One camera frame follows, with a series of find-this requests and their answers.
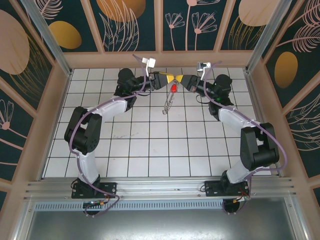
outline metal base plate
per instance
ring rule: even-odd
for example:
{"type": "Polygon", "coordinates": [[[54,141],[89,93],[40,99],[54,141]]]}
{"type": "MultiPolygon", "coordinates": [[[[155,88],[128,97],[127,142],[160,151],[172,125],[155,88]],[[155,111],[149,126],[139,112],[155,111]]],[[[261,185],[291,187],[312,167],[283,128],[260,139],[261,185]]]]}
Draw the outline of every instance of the metal base plate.
{"type": "Polygon", "coordinates": [[[205,181],[205,195],[207,197],[225,197],[225,196],[241,196],[242,189],[246,194],[249,194],[248,183],[246,181],[233,185],[234,187],[228,192],[225,192],[222,188],[221,181],[205,181]]]}
{"type": "MultiPolygon", "coordinates": [[[[100,189],[107,193],[116,194],[117,193],[117,183],[116,182],[101,182],[100,189]]],[[[99,191],[82,191],[79,183],[74,183],[72,188],[72,199],[104,199],[105,195],[99,191]]]]}

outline white tile floor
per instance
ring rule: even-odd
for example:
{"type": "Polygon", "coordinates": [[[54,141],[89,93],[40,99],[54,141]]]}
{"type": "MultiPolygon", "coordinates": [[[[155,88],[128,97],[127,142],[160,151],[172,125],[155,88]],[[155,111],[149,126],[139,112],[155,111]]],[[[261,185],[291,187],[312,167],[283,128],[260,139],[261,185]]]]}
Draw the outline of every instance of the white tile floor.
{"type": "MultiPolygon", "coordinates": [[[[77,177],[76,159],[63,140],[68,121],[77,106],[91,107],[109,100],[116,89],[119,68],[75,69],[54,135],[44,177],[77,177]]],[[[141,76],[141,69],[132,69],[141,76]]],[[[195,67],[154,68],[174,75],[197,74],[195,67]]],[[[215,68],[233,79],[230,99],[255,119],[241,68],[215,68]]],[[[196,94],[178,88],[168,115],[162,114],[170,86],[138,97],[134,107],[102,124],[95,152],[102,177],[220,176],[240,159],[240,138],[210,115],[196,94]]]]}

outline yellow oval shape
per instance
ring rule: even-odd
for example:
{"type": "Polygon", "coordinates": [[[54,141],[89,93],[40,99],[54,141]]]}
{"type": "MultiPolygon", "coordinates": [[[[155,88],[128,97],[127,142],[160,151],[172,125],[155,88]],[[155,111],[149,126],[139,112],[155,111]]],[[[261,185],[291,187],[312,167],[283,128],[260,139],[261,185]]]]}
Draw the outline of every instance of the yellow oval shape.
{"type": "Polygon", "coordinates": [[[287,88],[295,79],[298,70],[297,57],[289,51],[283,52],[274,68],[275,83],[282,89],[287,88]]]}
{"type": "Polygon", "coordinates": [[[66,21],[54,21],[49,25],[53,36],[59,46],[66,49],[80,47],[82,39],[78,30],[66,21]]]}
{"type": "Polygon", "coordinates": [[[22,73],[28,65],[28,35],[21,24],[0,9],[0,69],[8,74],[22,73]]]}
{"type": "Polygon", "coordinates": [[[128,22],[131,17],[125,12],[123,2],[128,12],[129,9],[133,11],[135,18],[140,17],[146,9],[146,0],[96,0],[101,11],[109,19],[117,22],[128,22]]]}
{"type": "Polygon", "coordinates": [[[241,0],[239,18],[245,25],[264,26],[269,22],[279,0],[241,0]]]}

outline red object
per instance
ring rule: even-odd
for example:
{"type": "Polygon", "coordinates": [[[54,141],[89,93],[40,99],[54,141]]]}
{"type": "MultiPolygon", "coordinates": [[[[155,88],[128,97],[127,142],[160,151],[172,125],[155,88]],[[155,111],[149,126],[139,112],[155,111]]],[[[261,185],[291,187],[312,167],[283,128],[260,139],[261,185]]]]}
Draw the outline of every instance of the red object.
{"type": "Polygon", "coordinates": [[[176,84],[173,84],[172,87],[171,87],[171,92],[172,93],[176,93],[177,92],[177,85],[176,84]]]}

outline enclosure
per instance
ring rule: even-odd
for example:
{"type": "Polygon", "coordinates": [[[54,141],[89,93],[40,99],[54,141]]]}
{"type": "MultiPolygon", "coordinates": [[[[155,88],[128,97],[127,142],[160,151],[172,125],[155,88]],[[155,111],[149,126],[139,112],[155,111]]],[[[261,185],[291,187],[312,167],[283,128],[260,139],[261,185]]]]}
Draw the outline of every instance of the enclosure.
{"type": "Polygon", "coordinates": [[[319,16],[319,0],[1,1],[1,239],[86,239],[87,224],[108,239],[317,239],[319,16]],[[234,106],[273,125],[287,166],[272,170],[285,164],[280,153],[271,171],[256,173],[236,216],[224,215],[226,197],[201,187],[240,160],[240,136],[181,84],[163,114],[172,83],[102,123],[95,164],[102,182],[117,184],[117,205],[88,219],[91,199],[71,198],[79,173],[64,140],[71,115],[112,98],[121,69],[143,76],[133,54],[156,59],[149,73],[174,76],[200,77],[197,62],[221,61],[208,83],[227,75],[234,106]],[[107,218],[113,224],[98,230],[107,218]]]}

